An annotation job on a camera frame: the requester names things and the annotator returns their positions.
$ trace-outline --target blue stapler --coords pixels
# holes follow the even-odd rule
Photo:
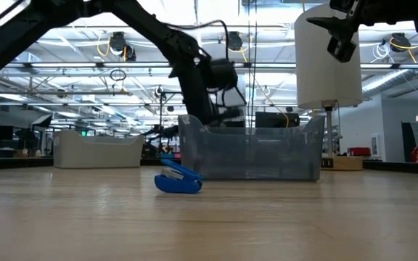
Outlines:
[[[166,193],[196,194],[202,187],[202,176],[169,159],[161,162],[167,166],[154,177],[154,184]]]

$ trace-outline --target computer monitor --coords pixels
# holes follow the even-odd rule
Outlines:
[[[298,113],[285,113],[288,121],[283,113],[276,112],[256,112],[255,127],[256,128],[288,128],[298,127],[300,118]]]

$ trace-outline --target transparent storage bin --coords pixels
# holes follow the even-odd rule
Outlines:
[[[316,181],[324,117],[296,128],[209,128],[179,116],[181,164],[205,179]]]

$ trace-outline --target white wall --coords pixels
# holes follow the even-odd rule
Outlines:
[[[404,162],[401,122],[415,122],[418,115],[418,99],[383,99],[382,109],[386,161]]]
[[[382,98],[372,97],[357,107],[341,108],[340,153],[347,152],[350,147],[372,147],[372,136],[380,135],[380,152],[385,160],[385,142],[383,141]],[[334,125],[337,125],[337,111],[334,111]]]
[[[18,128],[28,128],[29,125],[44,114],[32,111],[21,110],[19,107],[10,107],[9,112],[0,110],[0,125],[11,125]]]

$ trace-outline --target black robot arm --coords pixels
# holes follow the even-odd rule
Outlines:
[[[171,64],[171,77],[179,79],[187,112],[202,124],[213,121],[218,111],[208,88],[236,86],[237,74],[232,63],[227,59],[212,60],[209,54],[200,51],[193,37],[161,23],[137,0],[32,0],[0,27],[0,70],[49,30],[103,12],[112,12],[153,42]]]
[[[418,1],[409,0],[330,0],[330,7],[346,13],[346,18],[312,17],[308,21],[323,27],[332,35],[327,51],[340,62],[349,62],[356,43],[352,37],[360,25],[378,22],[394,25],[414,21],[418,32]]]

